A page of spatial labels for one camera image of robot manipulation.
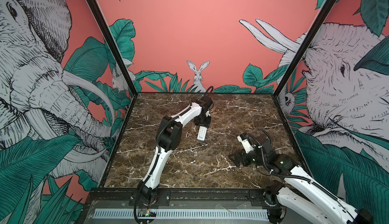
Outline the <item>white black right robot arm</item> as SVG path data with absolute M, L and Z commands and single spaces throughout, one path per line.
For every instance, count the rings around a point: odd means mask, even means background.
M 237 137 L 244 150 L 231 154 L 229 159 L 237 167 L 255 164 L 263 166 L 272 176 L 280 178 L 267 186 L 260 200 L 269 207 L 278 206 L 268 219 L 278 224 L 286 210 L 291 209 L 313 224 L 372 224 L 373 215 L 365 209 L 357 210 L 320 183 L 315 181 L 296 161 L 273 148 L 270 136 L 264 132 L 257 137 L 243 133 Z

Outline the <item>white remote control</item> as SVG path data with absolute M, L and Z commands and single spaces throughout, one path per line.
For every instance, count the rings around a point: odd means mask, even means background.
M 205 126 L 200 126 L 199 127 L 199 131 L 198 131 L 198 135 L 197 135 L 197 139 L 198 140 L 205 141 L 207 129 L 208 128 L 205 127 Z

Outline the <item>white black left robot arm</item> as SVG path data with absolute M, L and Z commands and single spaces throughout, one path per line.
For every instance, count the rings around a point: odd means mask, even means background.
M 181 141 L 182 130 L 190 122 L 198 126 L 209 127 L 212 117 L 210 109 L 213 101 L 209 96 L 191 101 L 179 113 L 164 116 L 156 134 L 156 150 L 146 176 L 138 184 L 137 196 L 145 205 L 152 205 L 157 197 L 160 178 L 171 153 Z

